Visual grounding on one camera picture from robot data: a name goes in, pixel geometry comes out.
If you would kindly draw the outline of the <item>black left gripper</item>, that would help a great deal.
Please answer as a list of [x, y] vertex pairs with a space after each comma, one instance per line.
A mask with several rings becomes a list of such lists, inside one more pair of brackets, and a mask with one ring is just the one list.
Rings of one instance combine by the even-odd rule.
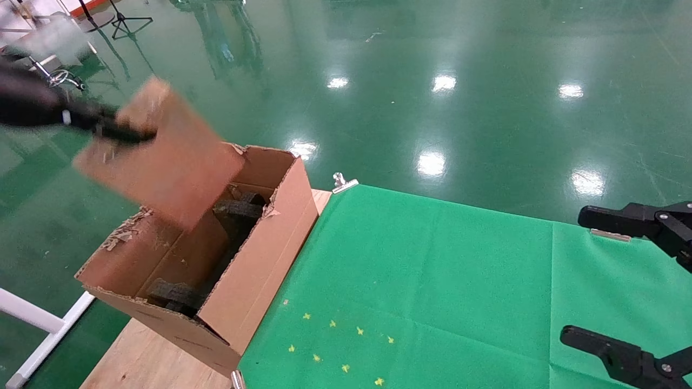
[[1, 64], [1, 122], [8, 126], [67, 125], [126, 144], [154, 140], [156, 131], [140, 131], [116, 120], [111, 108], [68, 109], [68, 96], [60, 88], [49, 87], [35, 73], [5, 60]]

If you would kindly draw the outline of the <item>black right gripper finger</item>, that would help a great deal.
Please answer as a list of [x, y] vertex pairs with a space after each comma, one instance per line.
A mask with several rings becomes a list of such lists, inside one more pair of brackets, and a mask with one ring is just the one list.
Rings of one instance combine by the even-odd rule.
[[620, 210], [585, 206], [578, 224], [620, 236], [645, 237], [691, 272], [690, 202], [661, 207], [630, 203]]
[[691, 347], [658, 359], [637, 345], [583, 329], [564, 326], [560, 342], [596, 356], [608, 376], [635, 388], [690, 388]]

